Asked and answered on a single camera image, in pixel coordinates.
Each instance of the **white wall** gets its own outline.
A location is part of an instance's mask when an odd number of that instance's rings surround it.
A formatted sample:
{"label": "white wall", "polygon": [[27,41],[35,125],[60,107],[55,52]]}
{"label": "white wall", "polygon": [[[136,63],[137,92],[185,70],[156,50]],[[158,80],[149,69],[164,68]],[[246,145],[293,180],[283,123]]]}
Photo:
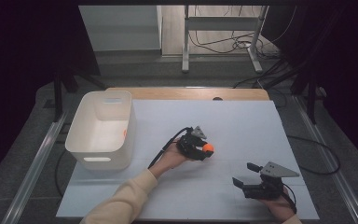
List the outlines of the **white wall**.
{"label": "white wall", "polygon": [[94,51],[161,49],[161,6],[79,6]]}

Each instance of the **sleeve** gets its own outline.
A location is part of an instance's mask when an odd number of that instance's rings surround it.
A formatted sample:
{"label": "sleeve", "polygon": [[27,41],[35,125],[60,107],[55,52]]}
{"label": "sleeve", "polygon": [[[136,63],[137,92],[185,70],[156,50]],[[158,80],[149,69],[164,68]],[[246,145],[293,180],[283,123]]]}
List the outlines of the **sleeve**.
{"label": "sleeve", "polygon": [[291,218],[287,219],[283,224],[301,224],[300,219],[297,215],[292,216]]}
{"label": "sleeve", "polygon": [[149,170],[144,170],[122,184],[111,198],[94,207],[81,220],[80,224],[128,224],[133,222],[147,201],[147,195],[157,183],[153,174]]}

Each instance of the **orange object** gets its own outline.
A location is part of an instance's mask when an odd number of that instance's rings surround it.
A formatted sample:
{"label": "orange object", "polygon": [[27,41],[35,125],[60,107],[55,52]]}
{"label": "orange object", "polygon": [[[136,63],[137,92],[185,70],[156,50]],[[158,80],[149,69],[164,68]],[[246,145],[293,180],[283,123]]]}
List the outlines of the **orange object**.
{"label": "orange object", "polygon": [[207,143],[202,147],[202,151],[204,151],[204,152],[214,151],[214,148],[213,148],[212,144]]}

